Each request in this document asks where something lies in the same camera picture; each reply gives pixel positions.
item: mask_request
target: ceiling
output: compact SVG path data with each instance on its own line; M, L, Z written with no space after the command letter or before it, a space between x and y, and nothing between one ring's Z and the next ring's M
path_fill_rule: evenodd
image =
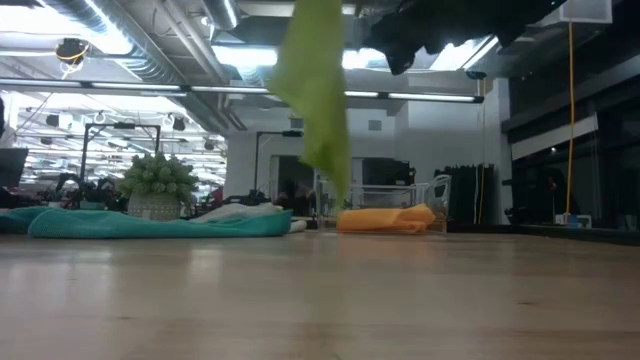
M109 0L93 1L109 5ZM250 56L249 53L240 57L232 56L231 61L228 61L222 51L235 54L238 51L246 51L246 49L258 49L266 51L267 55L269 52L273 52L273 56L275 56L275 51L282 42L293 9L292 1L237 0L242 12L239 26L230 31L215 32L215 36L211 37L210 28L206 20L203 20L206 19L206 16L202 0L172 0L184 13L188 24L199 38L198 40L209 47L208 50L215 56L215 62L222 63L219 69L214 66L215 73L212 73L210 68L206 69L206 66L203 66L202 59L199 61L194 55L194 49L198 54L202 54L202 51L197 50L196 39L189 35L187 26L180 24L176 29L175 26L172 26L170 19L166 17L166 12L160 11L158 8L158 6L162 6L158 4L162 4L165 0L116 1L123 11L119 17L111 18L116 24L114 26L128 24L130 28L133 26L135 29L140 29L139 33L130 36L144 38L142 41L145 46L143 52L152 51L151 48L157 46L160 50L158 56L168 60L166 66L175 70L175 73L181 78L178 81L193 85L218 84L221 81L219 77L223 80L228 79L232 85L264 86L268 83L272 76L269 64L247 66L246 62L251 62L256 58L268 60L269 56L265 57L264 53L261 53L263 55L256 57ZM605 0L575 1L578 1L581 6L606 3ZM392 76L386 60L381 54L371 53L371 51L358 52L371 24L379 18L380 14L393 9L397 4L398 0L344 2L345 59L349 56L355 56L356 60L362 60L362 56L366 55L364 66L347 66L344 63L348 89L456 95L475 94L478 89L477 82L470 80L464 72L433 70L437 61L444 58L439 55L429 55L421 50L409 71L400 76ZM486 55L471 69L486 71L489 76L513 76L518 75L519 72L535 69L542 62L549 61L550 58L559 56L563 52L566 53L567 27L560 15L552 14L544 21L532 24L526 33L507 49L502 49L499 46L490 48ZM60 79L66 75L68 80L141 81L139 74L126 66L127 61L125 60L128 55L114 57L110 55L113 53L108 53L107 49L117 46L117 41L107 37L108 41L104 42L104 37L88 37L87 28L83 24L70 21L70 18L51 8L30 9L4 6L0 10L0 17L0 55L2 55L0 56L0 75L2 77ZM577 42L587 41L606 24L606 21L579 22L576 25ZM110 27L106 29L107 32L112 30ZM185 44L184 39L181 40L176 30L187 33L189 44ZM68 65L62 64L54 56L56 46L64 38L87 39L93 45L89 47L86 58L81 64L82 67L77 68L75 72L67 72ZM455 51L449 55L452 54L453 57L449 59L450 61L454 63L460 61L455 56L462 55ZM185 156L186 154L195 154L197 156L194 155L190 161L202 167L208 166L208 160L202 161L201 155L207 154L203 146L205 138L210 135L212 129L216 129L217 133L223 135L234 131L256 131L260 130L259 124L268 121L273 121L274 124L286 124L287 121L282 121L281 114L289 113L288 110L278 110L288 109L287 105L271 96L231 96L224 99L209 95L198 99L187 99L190 102L158 96L54 94L47 98L48 96L49 93L45 91L40 93L22 92L16 93L15 96L12 95L14 109L19 111L19 116L13 119L14 125L18 127L24 125L24 128L28 130L22 130L22 136L17 137L18 144L34 149L76 151L81 147L81 141L70 138L68 135L81 135L83 133L82 124L91 122L96 114L102 112L102 114L108 115L105 123L128 119L127 121L133 121L137 124L162 126L163 137L167 139L162 145L163 150L185 154ZM190 106L194 103L201 107L204 106L204 108L196 111ZM33 108L37 109L40 105L43 105L40 110L42 113L34 115L27 111L28 108L33 111ZM403 105L402 101L375 99L349 99L348 102L349 108L386 110L387 116L395 116ZM236 117L221 118L207 115L208 112L216 112L223 107L236 114ZM65 119L71 119L69 121L75 125L66 129L52 128L46 125L46 117L50 114L59 114ZM242 114L252 114L251 119L245 119L246 124L243 122ZM183 132L173 131L170 125L173 120L167 120L167 118L175 118L176 115L186 119L186 129ZM264 117L264 121L256 121L256 116ZM53 144L44 145L41 141L42 134L54 137ZM148 137L148 134L140 129L134 133L111 130L110 136L121 139L143 139ZM149 151L153 144L146 140L126 140L125 142L128 145L116 146L116 148L125 152L126 148L132 151ZM96 151L113 151L114 149L113 144L110 144L106 137L96 137L94 143L91 146ZM208 152L211 163L223 163L225 151L224 142L218 142L216 150ZM48 161L55 158L56 156L40 154L37 159L38 161ZM93 160L103 161L104 157L96 156ZM216 177L212 181L224 180L224 170L216 170L215 174Z

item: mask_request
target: ceiling light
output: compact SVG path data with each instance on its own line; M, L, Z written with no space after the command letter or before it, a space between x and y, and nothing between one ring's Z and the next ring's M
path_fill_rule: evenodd
M107 117L104 115L104 113L102 111L100 111L99 113L95 114L93 116L93 122L96 124L104 124L104 121L107 119Z
M482 98L462 95L389 93L389 99L475 103L480 102Z
M213 46L213 51L221 63L236 67L274 66L278 62L275 48ZM364 69L370 61L384 59L384 54L374 49L346 50L342 55L342 67Z
M142 96L165 96L165 97L187 97L185 92L161 92L161 91L143 91L140 93Z
M173 130L176 131L184 131L187 128L187 125L184 123L183 117L178 117L173 120Z
M213 46L218 60L233 66L273 66L278 62L274 48Z
M475 55L473 55L473 57L469 59L469 61L467 61L466 64L463 65L463 68L465 70L469 70L473 65L475 65L478 61L480 61L480 59L482 59L485 55L487 55L487 53L491 49L493 49L496 45L498 45L497 37L493 36L485 39L485 41L483 41L482 44L480 44L480 50L478 50L478 52Z
M47 115L45 123L53 127L60 126L60 115Z
M345 95L349 97L360 97L360 98L377 98L378 92L376 91L345 91Z
M11 78L0 79L0 85L51 86L51 87L64 87L64 88L82 87L82 84L78 81L32 80L32 79L11 79Z
M82 150L51 150L51 149L29 149L30 154L47 154L47 155L82 155ZM87 151L87 155L91 156L135 156L142 155L133 151Z
M243 86L192 86L191 90L226 94L270 94L268 89Z
M180 85L161 84L131 84L131 83L101 83L94 82L93 87L99 89L128 89L128 90L150 90L150 91L171 91L180 90Z

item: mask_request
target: orange cloth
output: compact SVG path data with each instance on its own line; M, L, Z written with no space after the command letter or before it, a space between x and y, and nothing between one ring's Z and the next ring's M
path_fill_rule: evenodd
M350 210L338 216L338 231L422 234L435 219L424 204L409 209Z

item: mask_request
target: ceiling duct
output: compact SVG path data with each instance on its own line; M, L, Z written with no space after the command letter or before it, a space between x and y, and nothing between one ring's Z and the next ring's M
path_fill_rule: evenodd
M202 0L202 5L216 29L227 31L240 23L240 9L235 0Z
M132 45L129 54L135 60L118 61L123 67L149 83L176 84L186 80L167 56L149 38L149 35L114 0L42 0L74 22L78 22L96 35L125 39ZM209 107L199 95L189 94L173 99L192 113L206 131L223 132L229 128L226 116Z

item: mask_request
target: green cloth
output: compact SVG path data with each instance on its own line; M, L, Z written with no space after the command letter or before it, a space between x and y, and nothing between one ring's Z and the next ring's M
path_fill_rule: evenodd
M297 0L269 84L303 118L302 161L327 175L338 199L351 181L343 41L341 0Z
M158 222L113 211L62 210L33 207L0 214L0 232L26 233L34 238L237 238L287 234L291 212L236 218L204 224L185 220Z

